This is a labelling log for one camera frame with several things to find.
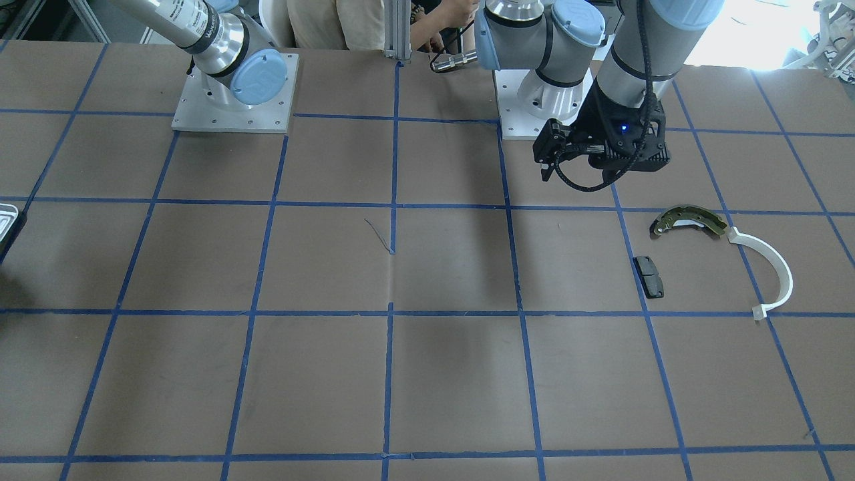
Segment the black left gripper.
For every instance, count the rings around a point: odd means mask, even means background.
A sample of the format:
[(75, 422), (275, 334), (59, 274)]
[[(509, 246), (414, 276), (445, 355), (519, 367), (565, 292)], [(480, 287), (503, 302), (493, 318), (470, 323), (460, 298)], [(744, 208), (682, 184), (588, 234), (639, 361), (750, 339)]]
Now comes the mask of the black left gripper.
[[(579, 116), (573, 122), (571, 140), (583, 145), (602, 145), (604, 152), (591, 154), (588, 162), (604, 170), (603, 179), (610, 180), (631, 159), (643, 134), (645, 108), (626, 107), (612, 101), (602, 91), (598, 80), (586, 95)], [(650, 112), (651, 128), (645, 136), (645, 148), (629, 170), (656, 172), (671, 161), (665, 141), (665, 108), (656, 96)]]

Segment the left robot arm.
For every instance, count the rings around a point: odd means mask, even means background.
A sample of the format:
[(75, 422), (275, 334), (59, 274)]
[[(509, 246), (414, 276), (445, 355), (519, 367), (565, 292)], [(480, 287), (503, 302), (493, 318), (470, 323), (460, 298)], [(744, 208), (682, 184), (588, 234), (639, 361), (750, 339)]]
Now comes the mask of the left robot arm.
[(619, 1), (609, 52), (581, 92), (607, 20), (586, 1), (482, 1), (474, 16), (480, 65), (523, 70), (517, 98), (544, 120), (532, 144), (541, 179), (596, 192), (628, 172), (671, 161), (661, 96), (721, 1)]

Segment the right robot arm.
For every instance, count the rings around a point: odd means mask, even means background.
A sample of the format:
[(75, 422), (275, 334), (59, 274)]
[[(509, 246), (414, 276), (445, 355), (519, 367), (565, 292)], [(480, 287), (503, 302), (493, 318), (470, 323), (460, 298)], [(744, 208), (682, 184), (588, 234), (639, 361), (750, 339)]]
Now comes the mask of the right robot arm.
[(202, 73), (247, 106), (279, 94), (288, 69), (272, 37), (238, 1), (115, 1), (192, 56)]

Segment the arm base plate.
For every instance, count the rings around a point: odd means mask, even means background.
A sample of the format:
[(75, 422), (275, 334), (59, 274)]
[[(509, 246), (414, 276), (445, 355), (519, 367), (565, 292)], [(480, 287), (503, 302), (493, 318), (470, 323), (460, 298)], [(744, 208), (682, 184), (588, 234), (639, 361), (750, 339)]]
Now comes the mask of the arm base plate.
[(258, 106), (242, 104), (232, 92), (198, 68), (187, 76), (173, 115), (174, 131), (193, 133), (287, 134), (293, 112), (300, 55), (284, 52), (283, 88)]
[(594, 80), (587, 68), (582, 82), (571, 88), (544, 84), (536, 73), (522, 69), (494, 71), (503, 140), (536, 140), (546, 121), (568, 126), (577, 119)]

